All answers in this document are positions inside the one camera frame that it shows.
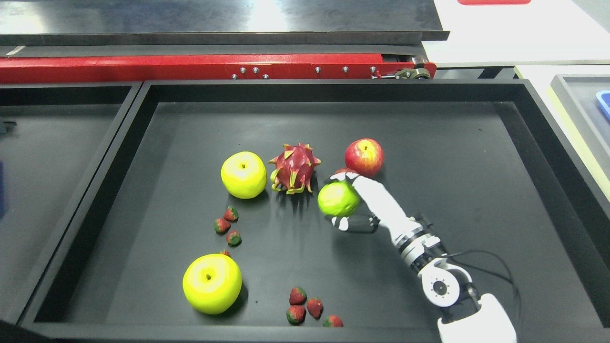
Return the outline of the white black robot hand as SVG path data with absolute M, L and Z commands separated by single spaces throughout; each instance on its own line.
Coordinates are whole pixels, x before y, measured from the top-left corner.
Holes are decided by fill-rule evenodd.
M 327 182 L 328 184 L 346 182 L 351 185 L 372 215 L 377 217 L 378 225 L 388 230 L 391 242 L 396 247 L 400 247 L 423 231 L 423 226 L 407 217 L 405 211 L 380 182 L 353 172 L 333 174 Z

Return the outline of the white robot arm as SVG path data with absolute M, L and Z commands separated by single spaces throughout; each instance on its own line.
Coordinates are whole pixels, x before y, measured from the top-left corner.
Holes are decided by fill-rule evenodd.
M 466 269 L 449 262 L 438 236 L 408 217 L 392 221 L 388 231 L 425 297 L 441 311 L 437 327 L 443 343 L 516 343 L 505 308 L 494 295 L 480 293 Z

